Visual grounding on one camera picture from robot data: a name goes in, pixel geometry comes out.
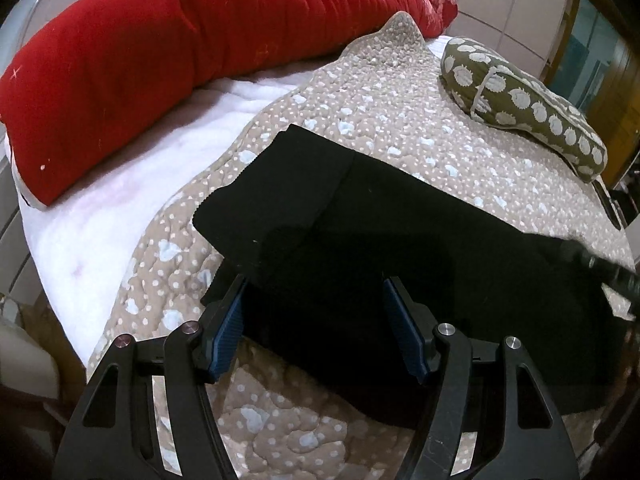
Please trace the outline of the beige dotted quilt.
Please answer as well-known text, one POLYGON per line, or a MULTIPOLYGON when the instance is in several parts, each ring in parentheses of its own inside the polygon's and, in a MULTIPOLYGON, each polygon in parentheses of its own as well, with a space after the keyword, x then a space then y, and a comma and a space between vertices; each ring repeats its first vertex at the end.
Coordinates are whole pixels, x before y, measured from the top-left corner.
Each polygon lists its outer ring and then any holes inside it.
MULTIPOLYGON (((440 79, 440 58, 398 13, 244 122, 240 136, 157 211, 132 254, 97 366, 120 334, 165 336, 202 310, 221 254, 192 226, 205 197, 238 174, 289 124, 387 162, 524 231, 576 238, 631 264, 590 184, 525 134, 465 115, 440 79)), ((408 429, 358 413, 254 344, 207 391, 231 463, 244 479, 388 479, 408 451, 408 429)))

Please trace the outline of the black phone on bed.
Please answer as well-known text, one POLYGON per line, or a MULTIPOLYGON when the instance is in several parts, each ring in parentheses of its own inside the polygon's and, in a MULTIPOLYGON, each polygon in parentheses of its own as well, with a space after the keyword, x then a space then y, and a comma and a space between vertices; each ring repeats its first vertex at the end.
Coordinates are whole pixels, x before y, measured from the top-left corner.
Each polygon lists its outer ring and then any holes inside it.
POLYGON ((617 231, 620 231, 621 229, 623 229, 623 227, 620 224, 620 218, 618 218, 617 211, 614 207, 611 197, 608 196, 608 192, 606 192, 606 189, 599 181, 594 181, 592 185, 596 190, 597 196, 599 197, 606 215, 608 216, 608 220, 611 221, 612 225, 617 231))

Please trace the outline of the white bed sheet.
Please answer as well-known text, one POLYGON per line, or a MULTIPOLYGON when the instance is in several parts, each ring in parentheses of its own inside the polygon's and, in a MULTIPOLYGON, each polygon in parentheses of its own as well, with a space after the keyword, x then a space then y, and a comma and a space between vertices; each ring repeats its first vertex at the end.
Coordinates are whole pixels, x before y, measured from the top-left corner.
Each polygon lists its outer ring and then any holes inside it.
POLYGON ((44 211, 21 204, 40 282, 81 363, 88 363, 154 214, 230 148, 267 105, 321 67, 297 62, 196 89, 148 132, 101 162, 44 211))

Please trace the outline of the long red pillow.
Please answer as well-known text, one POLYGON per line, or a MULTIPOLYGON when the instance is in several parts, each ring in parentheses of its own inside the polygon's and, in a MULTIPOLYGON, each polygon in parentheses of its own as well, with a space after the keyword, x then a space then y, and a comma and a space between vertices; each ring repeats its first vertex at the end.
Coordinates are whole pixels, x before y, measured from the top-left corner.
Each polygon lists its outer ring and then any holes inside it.
POLYGON ((79 0, 1 78, 16 186, 51 206, 207 81, 318 58, 406 12, 426 38, 456 0, 79 0))

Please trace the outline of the olive white-spotted pillow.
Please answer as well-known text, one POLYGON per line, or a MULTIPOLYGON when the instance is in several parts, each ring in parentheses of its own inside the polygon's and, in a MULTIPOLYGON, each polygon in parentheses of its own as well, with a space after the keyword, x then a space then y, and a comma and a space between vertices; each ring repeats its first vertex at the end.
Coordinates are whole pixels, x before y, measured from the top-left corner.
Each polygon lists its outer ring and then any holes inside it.
POLYGON ((440 73, 451 99, 477 122, 529 134, 558 153, 586 183, 605 170, 608 150, 584 114, 484 44, 451 38, 440 73))

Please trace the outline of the brown wooden door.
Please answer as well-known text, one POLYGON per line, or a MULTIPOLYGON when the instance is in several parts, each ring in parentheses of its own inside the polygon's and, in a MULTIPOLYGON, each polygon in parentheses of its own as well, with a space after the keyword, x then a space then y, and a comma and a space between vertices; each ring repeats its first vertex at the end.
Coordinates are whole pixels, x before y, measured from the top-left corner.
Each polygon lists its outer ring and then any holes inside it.
POLYGON ((615 186, 639 155, 639 49, 613 0, 567 0, 544 82, 604 141, 615 186))

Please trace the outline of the black pants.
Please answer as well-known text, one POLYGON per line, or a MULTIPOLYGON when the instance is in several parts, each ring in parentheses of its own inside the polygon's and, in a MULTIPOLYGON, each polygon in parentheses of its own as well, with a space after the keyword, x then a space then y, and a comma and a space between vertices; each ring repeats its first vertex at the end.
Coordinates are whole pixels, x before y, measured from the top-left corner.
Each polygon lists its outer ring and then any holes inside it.
POLYGON ((246 336, 366 416, 416 428, 426 376, 386 281, 470 338, 518 337, 562 414, 600 408, 624 338, 571 240, 524 233, 380 160, 297 126, 198 207, 235 274, 246 336))

